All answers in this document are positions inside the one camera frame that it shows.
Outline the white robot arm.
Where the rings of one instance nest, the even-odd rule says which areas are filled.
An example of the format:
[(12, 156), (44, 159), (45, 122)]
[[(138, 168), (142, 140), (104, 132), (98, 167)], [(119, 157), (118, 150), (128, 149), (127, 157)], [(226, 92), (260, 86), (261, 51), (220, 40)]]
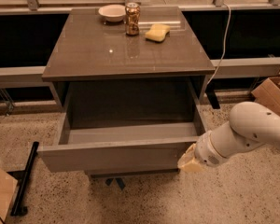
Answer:
[(263, 105), (242, 102), (231, 109), (227, 122), (201, 135), (177, 167), (187, 173), (200, 172), (204, 166), (218, 167), (234, 155), (266, 144), (280, 148), (280, 116)]

